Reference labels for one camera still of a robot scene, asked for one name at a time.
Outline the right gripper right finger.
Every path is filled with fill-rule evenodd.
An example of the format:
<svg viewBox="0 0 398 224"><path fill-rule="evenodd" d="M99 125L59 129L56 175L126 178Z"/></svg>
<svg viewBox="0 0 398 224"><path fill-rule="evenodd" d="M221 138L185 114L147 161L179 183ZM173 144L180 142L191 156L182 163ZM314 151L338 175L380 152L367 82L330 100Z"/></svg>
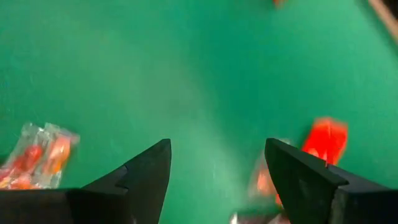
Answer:
<svg viewBox="0 0 398 224"><path fill-rule="evenodd" d="M291 223L397 223L397 190L387 188L275 138L265 159Z"/></svg>

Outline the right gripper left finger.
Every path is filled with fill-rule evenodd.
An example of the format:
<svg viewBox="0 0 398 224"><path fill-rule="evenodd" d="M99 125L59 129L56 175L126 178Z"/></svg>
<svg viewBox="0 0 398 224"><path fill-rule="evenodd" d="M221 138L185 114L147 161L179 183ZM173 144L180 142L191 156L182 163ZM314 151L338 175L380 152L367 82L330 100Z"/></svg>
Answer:
<svg viewBox="0 0 398 224"><path fill-rule="evenodd" d="M171 140L162 139L82 188L3 190L1 224L158 223L171 161Z"/></svg>

